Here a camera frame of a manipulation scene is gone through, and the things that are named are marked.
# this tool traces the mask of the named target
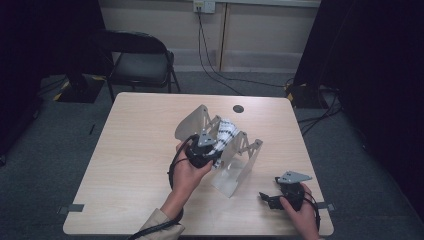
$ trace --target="wooden tabletop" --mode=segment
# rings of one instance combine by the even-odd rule
[[[250,142],[263,141],[251,173],[227,198],[202,180],[184,207],[183,235],[287,236],[296,231],[284,211],[270,210],[259,192],[281,195],[274,177],[286,171],[311,176],[305,182],[324,201],[290,102],[285,98],[185,94],[121,93],[116,98],[90,160],[64,232],[71,235],[130,235],[137,232],[171,189],[167,171],[179,143],[178,124],[201,104],[211,118],[230,119]],[[244,112],[236,113],[233,106]],[[320,235],[333,232],[326,209],[320,210]]]

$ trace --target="wall outlet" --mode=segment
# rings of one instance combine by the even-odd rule
[[[204,12],[205,1],[193,1],[193,12]]]
[[[193,1],[193,12],[215,13],[215,2]]]

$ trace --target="white fabric object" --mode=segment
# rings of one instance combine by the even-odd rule
[[[224,151],[228,143],[237,136],[240,130],[237,129],[236,125],[229,119],[221,119],[218,128],[217,142],[213,146],[213,149],[207,154],[212,155],[219,151]],[[218,168],[221,164],[221,159],[218,159],[214,164],[214,168]]]

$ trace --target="circular hole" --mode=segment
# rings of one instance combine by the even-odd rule
[[[244,107],[243,107],[243,106],[241,106],[241,105],[235,105],[235,106],[233,107],[233,110],[234,110],[234,112],[236,112],[236,113],[242,113],[242,112],[244,112]]]

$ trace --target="black cable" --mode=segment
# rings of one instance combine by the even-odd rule
[[[284,87],[288,87],[290,80],[294,80],[294,78],[287,79],[286,84],[284,84]]]
[[[179,161],[176,161],[176,160],[177,160],[178,156],[180,155],[181,151],[184,149],[185,145],[187,145],[188,141],[192,140],[194,138],[194,136],[195,135],[192,135],[184,141],[184,143],[180,146],[180,148],[177,150],[177,153],[175,154],[174,158],[172,159],[172,162],[169,166],[169,172],[168,172],[169,185],[171,186],[171,189],[173,188],[173,180],[172,179],[174,177],[175,166],[178,163],[180,163],[181,161],[188,160],[188,158],[184,158],[184,159],[181,159]],[[164,223],[161,223],[161,224],[153,226],[153,227],[149,227],[149,228],[140,230],[139,232],[137,232],[137,233],[133,234],[132,236],[130,236],[129,238],[127,238],[127,240],[135,240],[135,239],[138,239],[142,236],[146,236],[146,235],[149,235],[151,233],[158,232],[158,231],[161,231],[163,229],[169,228],[169,227],[171,227],[175,224],[178,224],[178,222],[181,221],[181,219],[183,218],[183,215],[184,215],[184,209],[181,209],[181,211],[178,213],[178,216],[175,219],[172,219],[168,222],[164,222]]]
[[[46,85],[46,86],[44,86],[44,87],[42,87],[42,88],[40,88],[40,90],[38,91],[38,93],[37,93],[37,96],[42,96],[42,95],[44,95],[44,94],[46,94],[46,93],[48,93],[48,92],[50,92],[50,91],[53,91],[54,89],[56,89],[56,88],[58,88],[60,85],[62,85],[63,84],[63,82],[65,81],[65,79],[67,79],[68,77],[65,75],[65,77],[64,78],[62,78],[62,79],[59,79],[59,80],[56,80],[56,81],[54,81],[54,82],[52,82],[52,83],[50,83],[50,84],[48,84],[48,85]],[[56,86],[54,86],[53,88],[51,88],[51,89],[48,89],[48,90],[45,90],[46,88],[48,88],[48,87],[50,87],[51,85],[54,85],[54,84],[56,84]]]
[[[335,93],[335,94],[339,94],[340,93],[340,90],[339,89],[333,89],[333,88],[326,88],[326,89],[320,89],[319,90],[320,92],[332,92],[332,93]],[[346,113],[346,114],[348,114],[347,112],[345,112],[345,110],[344,110],[344,108],[343,108],[343,106],[340,106],[340,108],[339,109],[337,109],[337,111],[336,112],[334,112],[334,113],[331,113],[331,114],[328,114],[328,116],[329,117],[331,117],[331,116],[333,116],[333,115],[336,115],[337,113],[339,113],[339,112],[344,112],[344,113]],[[301,121],[298,121],[298,123],[302,123],[302,122],[307,122],[307,121],[313,121],[313,120],[317,120],[317,119],[320,119],[321,117],[316,117],[316,118],[309,118],[309,119],[304,119],[304,120],[301,120]],[[368,151],[368,149],[367,149],[367,137],[365,136],[365,134],[359,129],[359,127],[357,127],[357,126],[351,126],[351,128],[354,130],[354,131],[356,131],[358,134],[359,134],[359,137],[362,139],[362,141],[364,142],[364,145],[362,146],[364,149],[365,149],[365,151]]]
[[[313,202],[311,200],[307,199],[307,198],[305,198],[304,200],[306,200],[309,204],[311,204],[312,205],[312,208],[315,211],[315,223],[317,225],[317,230],[319,231],[319,227],[320,227],[320,223],[321,223],[321,216],[319,215],[318,203],[315,200],[315,198],[312,196],[312,194],[310,194],[310,193],[308,193],[306,191],[305,191],[305,193],[308,194],[309,196],[311,196],[311,198],[312,198],[312,201]]]
[[[271,87],[285,87],[285,86],[287,86],[287,82],[290,81],[291,79],[287,80],[286,85],[276,85],[276,84],[261,83],[261,82],[246,80],[246,79],[228,78],[228,77],[225,77],[222,74],[216,72],[215,69],[212,67],[212,63],[211,63],[210,58],[209,58],[208,47],[207,47],[207,44],[206,44],[206,38],[205,38],[204,31],[203,31],[203,24],[202,24],[202,19],[201,19],[201,12],[198,12],[198,18],[199,18],[199,26],[200,26],[199,32],[202,33],[203,43],[204,43],[205,51],[206,51],[206,57],[207,57],[207,60],[208,60],[208,63],[209,63],[210,68],[212,69],[212,71],[216,75],[220,76],[223,79],[230,80],[230,81],[249,82],[249,83],[260,84],[260,85],[271,86]],[[209,73],[206,71],[206,69],[203,66],[202,57],[201,57],[201,54],[200,54],[200,33],[199,33],[199,56],[200,56],[200,63],[202,65],[203,70],[206,72],[206,74],[208,74],[209,77],[212,78],[212,76],[209,75]]]
[[[206,69],[205,69],[205,66],[203,65],[203,61],[202,61],[202,54],[201,54],[201,50],[200,50],[200,33],[203,33],[203,27],[202,27],[202,23],[201,23],[201,20],[200,20],[200,11],[197,11],[197,15],[198,15],[198,17],[199,17],[199,35],[198,35],[198,45],[199,45],[199,57],[200,57],[200,65],[202,65],[202,68],[203,68],[203,71],[211,78],[211,79],[213,79],[214,81],[216,81],[216,82],[218,82],[218,83],[220,83],[220,84],[222,84],[222,85],[224,85],[224,86],[226,86],[226,87],[228,87],[229,89],[231,89],[231,90],[233,90],[235,93],[237,93],[237,94],[239,94],[240,96],[244,96],[244,94],[242,94],[242,93],[240,93],[239,91],[237,91],[237,90],[235,90],[234,88],[232,88],[232,87],[230,87],[228,84],[225,84],[225,83],[223,83],[223,82],[221,82],[221,81],[219,81],[218,79],[216,79],[216,78],[214,78],[214,77],[212,77],[209,73],[208,73],[208,71],[206,71]]]
[[[331,103],[331,105],[330,105],[330,107],[328,107],[328,109],[327,109],[327,111],[322,115],[322,116],[320,116],[320,117],[317,117],[317,118],[308,118],[308,119],[304,119],[304,120],[300,120],[300,121],[298,121],[298,123],[303,123],[303,122],[309,122],[309,121],[314,121],[314,122],[312,122],[312,123],[308,123],[308,124],[306,124],[306,125],[304,125],[301,129],[300,129],[300,131],[302,132],[302,136],[305,136],[306,135],[306,133],[308,133],[309,132],[309,130],[311,130],[319,121],[321,121],[321,120],[323,120],[323,119],[325,119],[325,118],[328,118],[328,117],[331,117],[331,116],[334,116],[334,115],[336,115],[337,113],[339,113],[341,110],[342,110],[342,107],[340,107],[339,109],[337,109],[335,112],[332,112],[332,113],[330,113],[330,111],[332,111],[333,110],[333,107],[334,107],[334,104],[335,104],[335,102],[336,102],[336,99],[337,99],[337,97],[338,97],[338,92],[336,91],[335,92],[335,94],[334,94],[334,98],[333,98],[333,101],[332,101],[332,103]]]

